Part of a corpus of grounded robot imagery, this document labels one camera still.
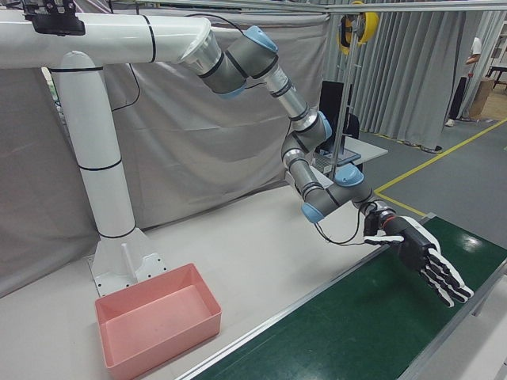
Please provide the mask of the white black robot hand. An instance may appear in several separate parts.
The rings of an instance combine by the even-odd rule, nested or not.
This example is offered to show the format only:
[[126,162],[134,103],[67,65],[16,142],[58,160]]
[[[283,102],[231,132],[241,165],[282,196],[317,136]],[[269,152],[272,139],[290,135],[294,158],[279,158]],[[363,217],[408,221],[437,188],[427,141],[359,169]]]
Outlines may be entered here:
[[375,211],[364,220],[364,241],[393,245],[400,261],[418,275],[447,306],[467,302],[474,292],[441,254],[439,241],[415,219],[388,211]]

